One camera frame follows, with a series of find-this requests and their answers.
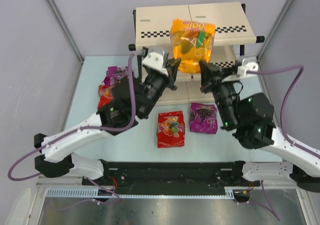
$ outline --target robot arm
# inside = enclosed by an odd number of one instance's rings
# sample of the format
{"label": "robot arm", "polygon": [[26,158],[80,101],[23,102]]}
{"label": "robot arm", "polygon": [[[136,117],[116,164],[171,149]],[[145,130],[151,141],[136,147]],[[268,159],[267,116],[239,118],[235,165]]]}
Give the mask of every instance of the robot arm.
{"label": "robot arm", "polygon": [[[166,88],[176,90],[174,85],[180,59],[168,60],[168,52],[160,47],[150,47],[142,62],[148,76],[143,83],[133,79],[135,114],[147,119],[151,110]],[[80,124],[53,136],[37,134],[34,146],[46,145],[35,158],[35,169],[48,178],[66,174],[76,174],[92,180],[109,177],[108,163],[103,160],[90,160],[74,153],[77,149],[120,131],[110,128],[123,128],[132,119],[129,80],[123,78],[112,90],[113,101],[99,109]]]}
{"label": "robot arm", "polygon": [[222,124],[221,129],[232,135],[246,149],[261,149],[278,155],[285,162],[246,162],[242,168],[243,178],[257,180],[291,180],[298,187],[320,192],[320,156],[318,150],[291,138],[288,142],[273,122],[274,107],[263,93],[240,100],[234,83],[252,76],[247,71],[259,68],[255,57],[240,57],[232,68],[219,67],[200,61],[201,92],[212,93]]}

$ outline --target purple snack bag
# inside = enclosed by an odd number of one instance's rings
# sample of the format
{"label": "purple snack bag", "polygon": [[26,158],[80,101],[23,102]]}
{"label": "purple snack bag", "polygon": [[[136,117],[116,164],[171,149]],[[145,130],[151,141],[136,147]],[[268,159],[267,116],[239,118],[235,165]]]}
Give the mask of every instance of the purple snack bag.
{"label": "purple snack bag", "polygon": [[215,105],[191,103],[189,127],[191,132],[216,134],[218,130],[218,120]]}
{"label": "purple snack bag", "polygon": [[113,86],[122,78],[128,77],[128,67],[125,68],[117,67],[117,66],[110,66],[106,71],[106,77],[103,80],[104,85],[106,86]]}

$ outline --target light blue table surface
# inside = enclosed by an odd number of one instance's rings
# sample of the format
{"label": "light blue table surface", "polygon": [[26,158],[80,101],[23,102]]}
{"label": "light blue table surface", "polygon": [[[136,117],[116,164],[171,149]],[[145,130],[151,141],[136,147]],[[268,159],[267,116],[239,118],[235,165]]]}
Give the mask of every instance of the light blue table surface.
{"label": "light blue table surface", "polygon": [[[137,59],[134,58],[135,72]],[[109,66],[124,67],[128,56],[87,56],[76,87],[66,122],[66,129],[82,122],[96,112],[99,103],[98,86],[104,80]],[[261,92],[257,77],[242,81],[241,98]],[[139,120],[136,127],[119,135],[93,142],[76,151],[90,159],[112,162],[278,162],[282,159],[269,152],[243,148],[232,132],[218,129],[217,134],[201,134],[189,131],[190,104],[156,106],[147,120]],[[157,148],[156,127],[158,113],[183,111],[185,145],[183,147]]]}

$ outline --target metal frame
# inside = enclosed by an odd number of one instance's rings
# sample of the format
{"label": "metal frame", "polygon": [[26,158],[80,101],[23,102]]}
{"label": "metal frame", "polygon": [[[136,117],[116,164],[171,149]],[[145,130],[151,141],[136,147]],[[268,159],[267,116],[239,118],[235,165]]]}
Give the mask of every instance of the metal frame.
{"label": "metal frame", "polygon": [[291,8],[292,4],[293,4],[294,0],[286,0],[278,17],[276,18],[268,36],[266,37],[266,40],[264,41],[264,44],[262,46],[262,48],[260,49],[258,55],[257,55],[257,59],[261,60],[261,58],[263,57],[264,53],[266,52],[266,49],[268,48],[268,46],[270,45],[275,33],[277,32],[278,28],[280,27],[282,21],[284,20],[287,12],[289,11],[289,9]]}
{"label": "metal frame", "polygon": [[59,27],[61,28],[63,34],[65,35],[66,39],[70,43],[73,52],[75,53],[78,60],[82,63],[84,61],[84,58],[81,55],[80,50],[79,50],[74,38],[72,37],[71,32],[70,32],[64,18],[62,17],[55,1],[54,0],[45,0],[45,1],[48,5],[49,9],[52,12],[52,15],[54,16],[55,20],[57,21]]}

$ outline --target orange snack bag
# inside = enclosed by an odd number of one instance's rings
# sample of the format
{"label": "orange snack bag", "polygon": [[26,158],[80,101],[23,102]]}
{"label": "orange snack bag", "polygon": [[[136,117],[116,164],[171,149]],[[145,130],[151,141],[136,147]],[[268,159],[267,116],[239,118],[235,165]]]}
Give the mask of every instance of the orange snack bag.
{"label": "orange snack bag", "polygon": [[199,61],[210,60],[216,26],[197,21],[173,20],[170,40],[174,59],[181,58],[179,70],[199,74]]}

